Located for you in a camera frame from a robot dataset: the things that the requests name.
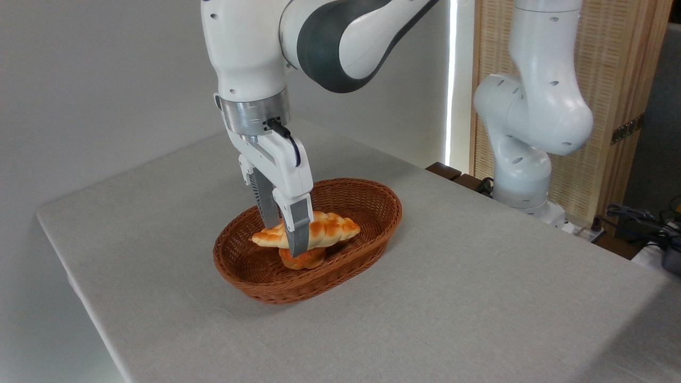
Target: wicker basket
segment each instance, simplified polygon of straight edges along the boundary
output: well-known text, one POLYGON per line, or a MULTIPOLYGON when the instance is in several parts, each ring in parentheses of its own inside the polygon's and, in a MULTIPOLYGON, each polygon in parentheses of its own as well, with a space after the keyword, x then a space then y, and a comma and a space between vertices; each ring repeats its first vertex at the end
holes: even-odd
POLYGON ((254 206, 227 225, 215 241, 217 270, 234 287, 265 303, 292 303, 321 294, 354 277, 376 262, 402 219, 402 205, 390 188, 362 179, 317 182, 311 192, 313 209, 352 218, 362 231, 331 246, 321 266, 291 270, 278 250, 260 247, 251 236, 264 228, 254 206))

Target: bread roll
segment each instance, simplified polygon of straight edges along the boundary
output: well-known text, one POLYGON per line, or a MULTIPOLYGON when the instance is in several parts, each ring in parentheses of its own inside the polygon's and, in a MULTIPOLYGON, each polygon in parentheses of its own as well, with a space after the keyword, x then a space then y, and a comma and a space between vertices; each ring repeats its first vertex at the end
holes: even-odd
MULTIPOLYGON (((310 223, 310 238, 307 249, 329 247, 340 241, 350 239, 360 233, 360 227, 352 219, 343 218, 336 213, 313 212, 315 220, 310 223)), ((251 238, 262 247, 288 249, 289 241, 283 222, 271 229, 263 229, 251 238)))

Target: wooden panel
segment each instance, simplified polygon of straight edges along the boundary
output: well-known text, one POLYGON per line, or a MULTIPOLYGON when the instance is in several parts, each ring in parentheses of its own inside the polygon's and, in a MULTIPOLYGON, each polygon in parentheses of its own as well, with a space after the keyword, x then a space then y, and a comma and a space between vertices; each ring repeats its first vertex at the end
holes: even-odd
MULTIPOLYGON (((612 147, 610 140, 617 127, 645 110, 670 7, 671 0, 584 0, 575 69, 594 129, 579 151, 551 155, 549 189, 550 200, 572 215, 590 219, 605 201, 623 199, 638 135, 612 147)), ((516 72, 507 49, 512 12, 512 1, 481 1, 476 86, 489 74, 516 72)), ((484 125, 477 115, 471 124, 473 174, 492 177, 484 125)))

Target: white wall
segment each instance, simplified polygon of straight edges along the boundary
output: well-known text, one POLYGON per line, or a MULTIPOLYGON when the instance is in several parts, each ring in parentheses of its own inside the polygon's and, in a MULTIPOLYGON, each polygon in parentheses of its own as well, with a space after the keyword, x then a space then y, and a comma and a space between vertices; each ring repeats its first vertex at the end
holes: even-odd
MULTIPOLYGON (((0 2, 0 382, 121 381, 35 211, 223 131, 198 8, 0 2)), ((356 94, 294 74, 294 113, 419 166, 442 160, 448 11, 356 94)))

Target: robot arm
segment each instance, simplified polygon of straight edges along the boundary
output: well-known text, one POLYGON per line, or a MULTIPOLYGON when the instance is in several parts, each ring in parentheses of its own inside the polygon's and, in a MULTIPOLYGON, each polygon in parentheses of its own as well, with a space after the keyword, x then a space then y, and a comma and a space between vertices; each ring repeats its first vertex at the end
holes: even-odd
POLYGON ((520 75, 493 74, 473 104, 494 151, 494 199, 562 227, 548 202, 551 161, 570 154, 593 127, 575 75, 573 51, 582 0, 516 0, 509 52, 520 75))
POLYGON ((307 250, 313 181, 291 118, 286 70, 347 93, 373 78, 437 0, 203 0, 215 101, 267 228, 283 216, 292 256, 307 250))

